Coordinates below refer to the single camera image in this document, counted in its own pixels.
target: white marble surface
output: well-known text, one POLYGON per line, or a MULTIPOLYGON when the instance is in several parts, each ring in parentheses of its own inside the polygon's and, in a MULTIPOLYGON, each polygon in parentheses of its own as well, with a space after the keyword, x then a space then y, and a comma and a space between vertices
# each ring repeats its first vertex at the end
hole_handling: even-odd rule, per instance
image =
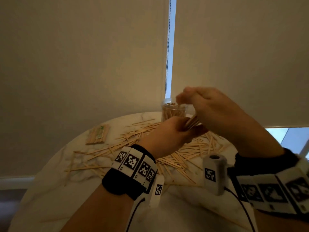
MULTIPOLYGON (((86 131, 65 145, 36 175, 32 186, 21 201, 19 211, 11 222, 9 232, 59 231, 101 182, 91 170, 83 170, 71 172, 69 181, 64 186, 66 179, 64 170, 70 163, 73 151, 89 152, 101 149, 107 144, 115 144, 118 142, 115 138, 121 133, 136 129, 136 127, 123 128, 123 126, 152 118, 156 120, 151 122, 160 121, 161 113, 138 113, 105 122, 111 126, 106 144, 86 146, 85 141, 89 133, 86 131)), ((222 154, 226 156, 229 164, 234 163, 236 154, 234 147, 227 148, 222 154)), ((78 165, 88 157, 79 154, 74 164, 78 165)), ((111 163, 109 158, 104 157, 96 158, 94 161, 100 165, 111 163)), ((195 161, 201 165, 201 158, 196 158, 195 161)), ((201 170, 194 165, 190 165, 190 169, 195 173, 195 179, 202 182, 201 170)), ((246 207, 254 220, 250 206, 246 205, 246 207)), ((250 227, 238 201, 229 193, 214 196, 199 187, 170 186, 163 193, 158 208, 150 210, 141 203, 133 218, 130 231, 246 231, 211 211, 244 227, 250 227)))

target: right hand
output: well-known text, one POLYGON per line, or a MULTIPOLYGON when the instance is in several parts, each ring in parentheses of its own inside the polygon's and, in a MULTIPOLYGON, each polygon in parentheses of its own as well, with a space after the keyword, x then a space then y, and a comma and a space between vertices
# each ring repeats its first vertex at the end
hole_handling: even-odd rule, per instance
POLYGON ((283 153, 268 131, 218 89, 186 87, 176 100, 178 104, 192 104, 199 121, 233 143, 240 155, 271 157, 283 153))

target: clear plastic jar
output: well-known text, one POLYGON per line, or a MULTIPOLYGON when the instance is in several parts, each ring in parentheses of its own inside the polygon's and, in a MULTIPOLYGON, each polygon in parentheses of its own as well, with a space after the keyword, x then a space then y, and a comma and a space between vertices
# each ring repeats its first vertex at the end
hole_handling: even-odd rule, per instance
POLYGON ((186 117, 186 106, 177 104, 174 98, 166 98, 162 102, 161 121, 166 121, 172 116, 186 117))

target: wire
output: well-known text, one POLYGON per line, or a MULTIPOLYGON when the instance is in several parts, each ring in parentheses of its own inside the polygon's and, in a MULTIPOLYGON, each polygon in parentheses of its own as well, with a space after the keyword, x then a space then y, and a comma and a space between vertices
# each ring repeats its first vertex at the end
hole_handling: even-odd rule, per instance
POLYGON ((130 224, 131 224, 131 222, 132 222, 132 219, 133 219, 133 216, 134 216, 134 214, 135 214, 135 211, 137 210, 137 207, 141 204, 141 202, 144 202, 144 201, 145 201, 145 198, 142 198, 141 201, 139 201, 138 204, 136 205, 136 207, 135 207, 135 209, 134 209, 134 211, 133 211, 133 213, 132 213, 132 216, 131 216, 131 218, 130 218, 130 221, 129 221, 129 224, 128 224, 128 227, 127 227, 126 232, 129 231, 130 224))
POLYGON ((228 191, 228 192, 230 192, 232 195, 234 195, 235 196, 235 198, 238 200, 238 202, 241 204, 241 206, 243 207, 243 210, 245 211, 245 213, 246 213, 246 215, 247 215, 247 218, 248 218, 248 220, 249 220, 249 223, 250 223, 250 225, 251 225, 251 228, 252 228, 252 231, 253 232, 255 232, 255 229, 254 229, 254 226, 253 226, 253 223, 252 223, 252 221, 251 221, 251 219, 250 219, 250 216, 249 216, 249 214, 248 214, 248 212, 247 212, 247 210, 246 210, 246 208, 245 208, 245 206, 243 205, 243 203, 242 203, 242 201, 238 198, 238 196, 237 195, 235 195, 229 188, 227 188, 227 187, 224 187, 224 189, 226 190, 226 191, 228 191))

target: pile of toothpicks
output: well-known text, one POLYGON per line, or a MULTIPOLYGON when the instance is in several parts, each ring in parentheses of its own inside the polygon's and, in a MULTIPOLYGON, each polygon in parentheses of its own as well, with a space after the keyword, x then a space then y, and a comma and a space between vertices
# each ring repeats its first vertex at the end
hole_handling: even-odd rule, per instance
MULTIPOLYGON (((99 156, 110 158, 111 161, 113 161, 118 155, 118 152, 116 153, 116 151, 120 150, 124 146, 128 147, 138 143, 140 138, 142 138, 144 135, 148 135, 161 123, 151 123, 153 120, 155 119, 150 119, 134 123, 130 126, 125 126, 124 128, 136 126, 137 129, 122 133, 120 137, 116 138, 116 140, 119 140, 117 144, 107 145, 102 149, 92 152, 74 151, 72 154, 71 162, 68 168, 65 170, 65 172, 67 172, 66 181, 70 176, 70 172, 83 170, 91 170, 102 179, 106 172, 110 169, 110 165, 106 166, 90 164, 88 161, 93 160, 99 156), (76 154, 89 155, 91 157, 82 163, 82 167, 80 167, 80 165, 79 167, 76 167, 74 166, 74 158, 76 154)), ((158 158, 156 161, 158 167, 157 174, 163 174, 165 179, 170 179, 170 181, 166 180, 166 184, 168 185, 199 186, 193 177, 191 177, 192 168, 195 168, 195 170, 198 168, 199 171, 203 171, 203 168, 202 166, 199 166, 199 164, 196 164, 193 159, 203 158, 206 155, 222 152, 229 144, 221 145, 219 143, 220 139, 224 140, 222 137, 212 132, 207 132, 198 138, 194 138, 191 143, 184 144, 183 147, 171 155, 158 158), (179 177, 175 176, 176 173, 179 173, 184 178, 184 181, 178 182, 176 179, 179 179, 179 177)))

